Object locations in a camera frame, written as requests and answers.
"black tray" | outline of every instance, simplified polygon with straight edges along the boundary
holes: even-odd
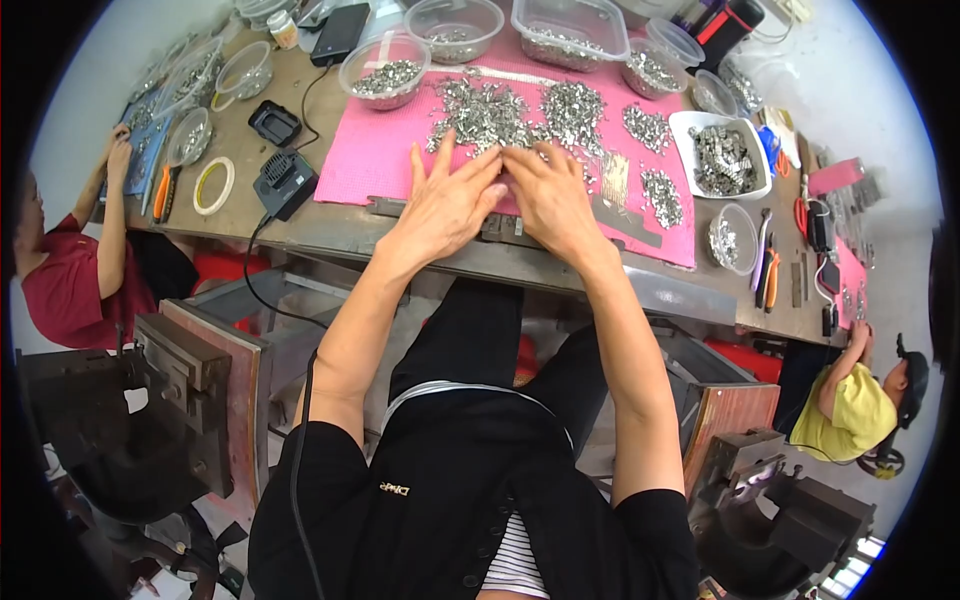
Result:
[[[264,100],[250,116],[247,124],[253,127],[260,137],[280,148],[292,142],[303,129],[297,115],[272,100]]]

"red shirt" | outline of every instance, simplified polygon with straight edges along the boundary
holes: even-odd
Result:
[[[116,323],[124,326],[124,344],[133,340],[133,316],[155,313],[154,295],[140,274],[127,242],[123,285],[100,300],[97,240],[80,233],[67,215],[43,236],[46,260],[23,278],[21,287],[36,329],[68,348],[116,348]]]

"purple-handled tool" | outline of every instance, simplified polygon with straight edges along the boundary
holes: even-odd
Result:
[[[760,285],[760,271],[763,270],[763,253],[767,250],[767,224],[770,223],[770,217],[773,216],[773,213],[769,208],[764,208],[760,211],[760,216],[763,217],[763,223],[760,224],[760,235],[756,238],[756,264],[754,265],[754,277],[750,281],[750,289],[754,292]]]

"white jar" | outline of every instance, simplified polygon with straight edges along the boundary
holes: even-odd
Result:
[[[276,43],[283,50],[290,50],[297,47],[297,24],[290,17],[287,11],[277,11],[267,19],[267,27],[274,36]]]

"black jacket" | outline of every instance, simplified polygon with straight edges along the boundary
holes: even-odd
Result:
[[[258,599],[316,598],[290,506],[295,429],[253,520]],[[563,429],[533,402],[457,391],[397,409],[367,467],[353,439],[310,422],[300,512],[329,600],[474,598],[516,509],[553,600],[692,600],[698,566],[682,494],[615,510],[574,467]]]

